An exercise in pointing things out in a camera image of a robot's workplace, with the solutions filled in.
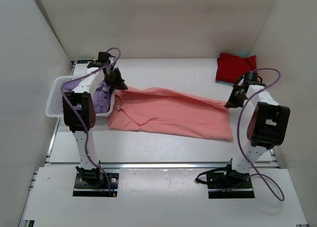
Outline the salmon pink t shirt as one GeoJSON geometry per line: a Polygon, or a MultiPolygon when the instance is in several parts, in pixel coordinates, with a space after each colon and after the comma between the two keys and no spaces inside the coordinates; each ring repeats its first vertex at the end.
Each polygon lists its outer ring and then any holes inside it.
{"type": "Polygon", "coordinates": [[[108,127],[208,140],[232,141],[225,102],[165,88],[129,87],[115,94],[108,127]]]}

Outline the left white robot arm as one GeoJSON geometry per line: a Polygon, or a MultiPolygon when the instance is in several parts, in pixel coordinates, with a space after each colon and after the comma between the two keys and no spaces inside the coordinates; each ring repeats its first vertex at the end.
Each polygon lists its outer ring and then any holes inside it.
{"type": "Polygon", "coordinates": [[[116,62],[93,61],[84,76],[65,81],[60,87],[64,123],[75,137],[81,160],[76,169],[92,186],[101,185],[104,179],[91,137],[96,123],[93,96],[101,85],[109,88],[111,94],[127,89],[116,62]]]}

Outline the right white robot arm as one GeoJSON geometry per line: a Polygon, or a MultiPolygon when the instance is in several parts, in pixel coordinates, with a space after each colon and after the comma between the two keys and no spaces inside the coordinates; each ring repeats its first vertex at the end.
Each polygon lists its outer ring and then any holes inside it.
{"type": "Polygon", "coordinates": [[[230,160],[222,175],[222,183],[230,188],[248,178],[250,168],[263,153],[283,143],[289,121],[290,108],[272,98],[255,70],[233,84],[225,107],[242,108],[243,112],[249,102],[254,112],[246,131],[248,142],[244,147],[238,143],[241,154],[230,160]]]}

